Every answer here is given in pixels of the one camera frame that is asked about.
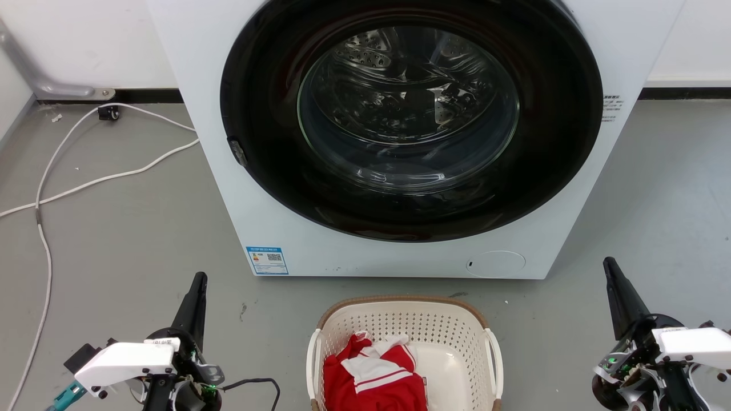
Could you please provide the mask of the blue energy label sticker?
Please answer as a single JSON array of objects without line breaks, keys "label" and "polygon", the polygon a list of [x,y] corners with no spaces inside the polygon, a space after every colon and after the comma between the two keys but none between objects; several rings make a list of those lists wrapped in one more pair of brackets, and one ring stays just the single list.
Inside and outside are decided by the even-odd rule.
[{"label": "blue energy label sticker", "polygon": [[279,247],[245,247],[252,272],[257,276],[287,276],[289,270]]}]

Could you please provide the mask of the round white filter cover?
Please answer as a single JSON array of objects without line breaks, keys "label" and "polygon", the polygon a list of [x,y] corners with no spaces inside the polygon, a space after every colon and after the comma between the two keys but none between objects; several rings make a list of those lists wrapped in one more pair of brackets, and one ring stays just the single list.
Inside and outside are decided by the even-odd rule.
[{"label": "round white filter cover", "polygon": [[490,251],[471,257],[465,268],[478,278],[515,279],[525,263],[525,258],[516,252]]}]

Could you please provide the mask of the red and white garment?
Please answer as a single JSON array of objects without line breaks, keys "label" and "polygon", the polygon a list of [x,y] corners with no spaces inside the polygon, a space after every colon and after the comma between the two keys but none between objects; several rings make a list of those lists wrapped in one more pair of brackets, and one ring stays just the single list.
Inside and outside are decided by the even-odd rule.
[{"label": "red and white garment", "polygon": [[322,367],[326,411],[428,411],[417,353],[407,334],[373,341],[368,332],[350,335]]}]

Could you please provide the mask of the white perforated laundry basket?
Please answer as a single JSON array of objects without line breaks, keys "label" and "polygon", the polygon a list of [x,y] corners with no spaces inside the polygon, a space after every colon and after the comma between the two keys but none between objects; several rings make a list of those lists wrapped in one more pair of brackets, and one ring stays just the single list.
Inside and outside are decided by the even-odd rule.
[{"label": "white perforated laundry basket", "polygon": [[329,307],[308,344],[309,411],[327,411],[324,362],[357,333],[374,343],[409,336],[428,411],[503,411],[503,358],[486,319],[466,302],[430,296],[355,297]]}]

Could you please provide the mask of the small printed text label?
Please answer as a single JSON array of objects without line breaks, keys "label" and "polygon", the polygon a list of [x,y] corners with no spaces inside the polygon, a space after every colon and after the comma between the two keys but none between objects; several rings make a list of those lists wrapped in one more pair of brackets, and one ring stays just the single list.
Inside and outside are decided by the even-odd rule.
[{"label": "small printed text label", "polygon": [[604,123],[615,122],[623,108],[624,100],[619,95],[605,95],[603,97],[603,114],[601,121]]}]

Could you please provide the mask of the grey floor pipe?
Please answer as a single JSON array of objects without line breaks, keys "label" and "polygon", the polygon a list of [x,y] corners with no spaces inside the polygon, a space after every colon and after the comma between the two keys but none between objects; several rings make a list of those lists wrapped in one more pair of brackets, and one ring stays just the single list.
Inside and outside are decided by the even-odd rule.
[{"label": "grey floor pipe", "polygon": [[23,51],[7,24],[0,19],[0,48],[39,100],[106,102],[117,96],[114,88],[73,85],[50,78]]}]

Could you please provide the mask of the black round washer door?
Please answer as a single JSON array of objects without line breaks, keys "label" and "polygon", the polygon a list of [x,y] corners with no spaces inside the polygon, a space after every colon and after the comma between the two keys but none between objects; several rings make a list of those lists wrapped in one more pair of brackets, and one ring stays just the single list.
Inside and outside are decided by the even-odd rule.
[{"label": "black round washer door", "polygon": [[602,98],[562,0],[264,0],[220,102],[231,151],[283,206],[426,243],[557,195],[595,146]]}]

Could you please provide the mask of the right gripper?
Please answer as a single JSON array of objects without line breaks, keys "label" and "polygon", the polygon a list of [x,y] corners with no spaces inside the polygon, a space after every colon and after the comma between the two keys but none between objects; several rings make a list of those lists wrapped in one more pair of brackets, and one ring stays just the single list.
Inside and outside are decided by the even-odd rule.
[{"label": "right gripper", "polygon": [[[711,411],[694,381],[694,373],[707,367],[686,362],[655,364],[650,358],[656,319],[680,322],[650,314],[614,257],[603,260],[603,269],[618,343],[593,370],[592,392],[598,403],[609,411]],[[718,378],[729,379],[720,373]]]}]

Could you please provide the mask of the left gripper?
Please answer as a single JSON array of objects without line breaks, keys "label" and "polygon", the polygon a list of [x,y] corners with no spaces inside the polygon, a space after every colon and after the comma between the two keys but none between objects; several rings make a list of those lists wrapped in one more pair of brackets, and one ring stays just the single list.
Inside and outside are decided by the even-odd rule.
[{"label": "left gripper", "polygon": [[194,275],[172,322],[149,339],[178,339],[172,366],[162,373],[144,372],[146,395],[142,411],[221,411],[222,396],[216,386],[224,380],[220,367],[203,359],[208,276]]}]

